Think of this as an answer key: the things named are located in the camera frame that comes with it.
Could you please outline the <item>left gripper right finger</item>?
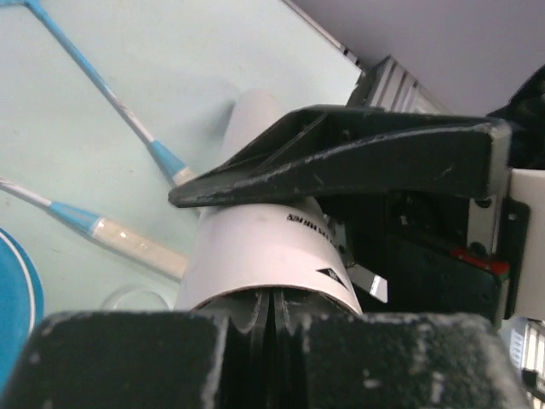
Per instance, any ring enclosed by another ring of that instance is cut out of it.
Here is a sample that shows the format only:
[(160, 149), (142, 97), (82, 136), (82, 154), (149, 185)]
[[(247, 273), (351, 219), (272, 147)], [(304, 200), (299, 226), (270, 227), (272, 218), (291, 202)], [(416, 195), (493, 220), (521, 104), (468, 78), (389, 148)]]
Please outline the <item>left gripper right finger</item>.
[(297, 331), (304, 315), (319, 313), (324, 307), (324, 298), (318, 293), (301, 289), (274, 289), (272, 293), (275, 325), (290, 335)]

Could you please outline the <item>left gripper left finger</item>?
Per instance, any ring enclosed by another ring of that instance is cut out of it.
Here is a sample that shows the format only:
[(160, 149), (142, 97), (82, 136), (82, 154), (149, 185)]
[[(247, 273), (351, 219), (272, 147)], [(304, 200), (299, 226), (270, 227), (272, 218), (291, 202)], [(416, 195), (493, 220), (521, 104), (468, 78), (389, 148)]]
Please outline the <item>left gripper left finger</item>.
[(230, 317), (235, 327), (243, 334), (256, 328), (264, 328), (269, 309), (269, 290), (248, 289), (225, 297)]

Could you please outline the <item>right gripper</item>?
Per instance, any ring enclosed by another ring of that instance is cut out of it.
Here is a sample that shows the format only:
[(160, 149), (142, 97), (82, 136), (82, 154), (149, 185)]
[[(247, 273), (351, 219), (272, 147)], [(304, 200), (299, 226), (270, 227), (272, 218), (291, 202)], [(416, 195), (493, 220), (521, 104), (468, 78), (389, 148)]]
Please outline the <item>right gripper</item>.
[(319, 199), (341, 224), (342, 254), (355, 279), (364, 270), (387, 282), (387, 301), (356, 289), (366, 312), (478, 314), (494, 327), (513, 316), (531, 210), (506, 199), (491, 256), (468, 244), (468, 201), (425, 193)]

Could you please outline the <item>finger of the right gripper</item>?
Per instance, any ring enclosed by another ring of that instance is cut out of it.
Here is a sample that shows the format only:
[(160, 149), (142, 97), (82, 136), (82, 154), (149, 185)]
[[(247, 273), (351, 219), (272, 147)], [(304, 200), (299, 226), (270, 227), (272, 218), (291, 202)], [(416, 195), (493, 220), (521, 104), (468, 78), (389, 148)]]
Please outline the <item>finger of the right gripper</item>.
[(284, 115), (213, 170), (169, 192), (178, 208), (415, 191), (497, 193), (511, 129), (498, 118), (312, 106)]

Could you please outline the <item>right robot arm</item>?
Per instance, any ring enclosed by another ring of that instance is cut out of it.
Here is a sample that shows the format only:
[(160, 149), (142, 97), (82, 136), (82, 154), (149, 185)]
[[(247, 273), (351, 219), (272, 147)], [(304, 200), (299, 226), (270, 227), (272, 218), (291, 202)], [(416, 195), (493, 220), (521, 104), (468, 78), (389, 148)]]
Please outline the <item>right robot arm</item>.
[(544, 73), (484, 117), (312, 106), (172, 189), (178, 208), (315, 198), (392, 312), (544, 317)]

